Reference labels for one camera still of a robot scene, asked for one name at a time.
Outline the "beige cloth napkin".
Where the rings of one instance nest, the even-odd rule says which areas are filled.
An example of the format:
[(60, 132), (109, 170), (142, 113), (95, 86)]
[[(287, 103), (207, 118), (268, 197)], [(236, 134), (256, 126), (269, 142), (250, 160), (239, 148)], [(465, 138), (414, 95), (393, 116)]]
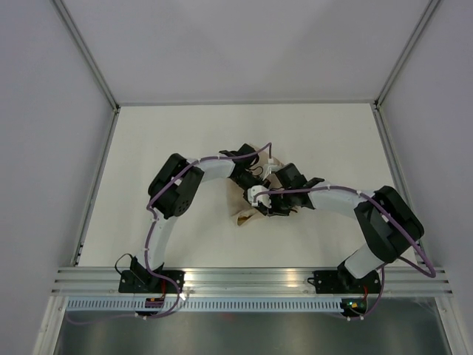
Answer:
[[(262, 166), (269, 158), (268, 152), (260, 152), (257, 155), (246, 159), (234, 160), (234, 163), (243, 163), (250, 172), (262, 178)], [(270, 175), (267, 179), (270, 181), (268, 189), (283, 189), (281, 183), (275, 174)], [(238, 226), (246, 226), (250, 221), (261, 219), (264, 215), (247, 201), (247, 191), (244, 192), (230, 178), (226, 179), (226, 197), (228, 205), (228, 213), (234, 223)]]

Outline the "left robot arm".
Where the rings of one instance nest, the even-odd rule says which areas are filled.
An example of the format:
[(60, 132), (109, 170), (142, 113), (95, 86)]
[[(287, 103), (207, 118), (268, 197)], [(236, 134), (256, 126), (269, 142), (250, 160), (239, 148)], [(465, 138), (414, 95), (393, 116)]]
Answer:
[(214, 156), (198, 159), (184, 158), (174, 153), (165, 162), (148, 188), (146, 209), (152, 213), (152, 224), (141, 253), (132, 259), (130, 272), (136, 285), (146, 293), (155, 292), (161, 284), (160, 271), (164, 265), (167, 242), (177, 218), (183, 215), (194, 200), (201, 183), (216, 179), (232, 180), (247, 197), (263, 180), (251, 172), (259, 162), (259, 154), (270, 151), (271, 143), (255, 150), (244, 144), (237, 151), (221, 151)]

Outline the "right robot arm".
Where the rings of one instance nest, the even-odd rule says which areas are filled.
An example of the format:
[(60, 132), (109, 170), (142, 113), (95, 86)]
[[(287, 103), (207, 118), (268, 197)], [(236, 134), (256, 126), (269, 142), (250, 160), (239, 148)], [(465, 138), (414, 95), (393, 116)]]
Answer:
[(314, 177), (307, 180), (290, 163), (275, 172), (278, 188), (253, 187), (249, 202), (268, 215), (286, 216), (296, 207), (341, 214), (358, 222), (364, 244), (338, 266), (337, 282), (354, 292), (364, 277), (393, 263), (424, 236), (424, 227), (391, 186), (355, 190)]

